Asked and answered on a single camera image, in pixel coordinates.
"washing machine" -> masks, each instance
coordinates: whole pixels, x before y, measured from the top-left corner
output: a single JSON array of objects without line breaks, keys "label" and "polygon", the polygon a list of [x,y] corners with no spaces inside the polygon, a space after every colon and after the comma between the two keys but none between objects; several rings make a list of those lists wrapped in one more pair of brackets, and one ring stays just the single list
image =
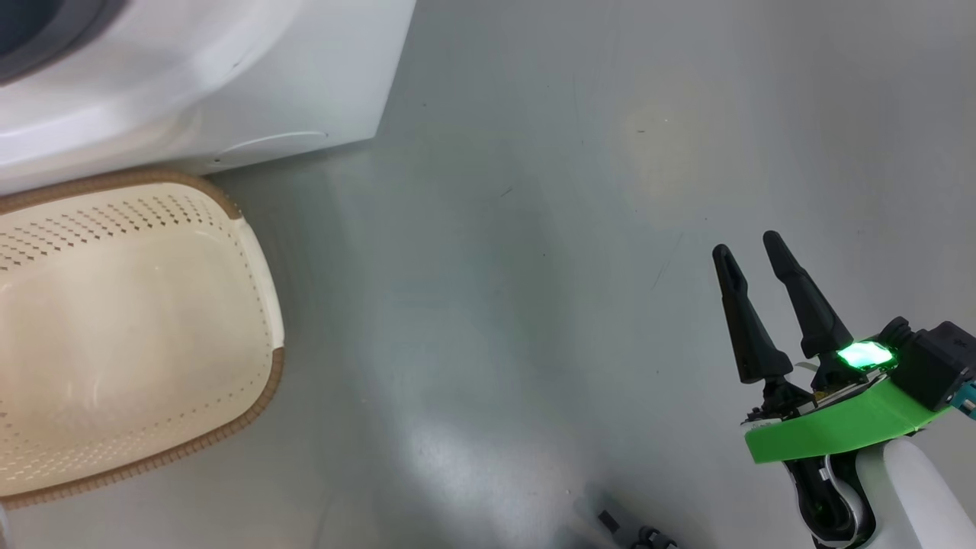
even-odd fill
[{"label": "washing machine", "polygon": [[414,0],[0,0],[0,194],[376,134]]}]

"floor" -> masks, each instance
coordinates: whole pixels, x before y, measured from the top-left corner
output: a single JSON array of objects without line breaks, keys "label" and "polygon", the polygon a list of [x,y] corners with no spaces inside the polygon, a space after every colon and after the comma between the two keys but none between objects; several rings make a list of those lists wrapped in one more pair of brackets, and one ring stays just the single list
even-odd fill
[{"label": "floor", "polygon": [[[973,329],[974,52],[962,0],[419,0],[375,140],[213,178],[281,298],[270,409],[13,512],[16,542],[590,549],[606,508],[688,549],[810,547],[742,441],[759,388],[710,252],[794,359],[767,229],[855,335]],[[966,423],[918,439],[976,515]]]}]

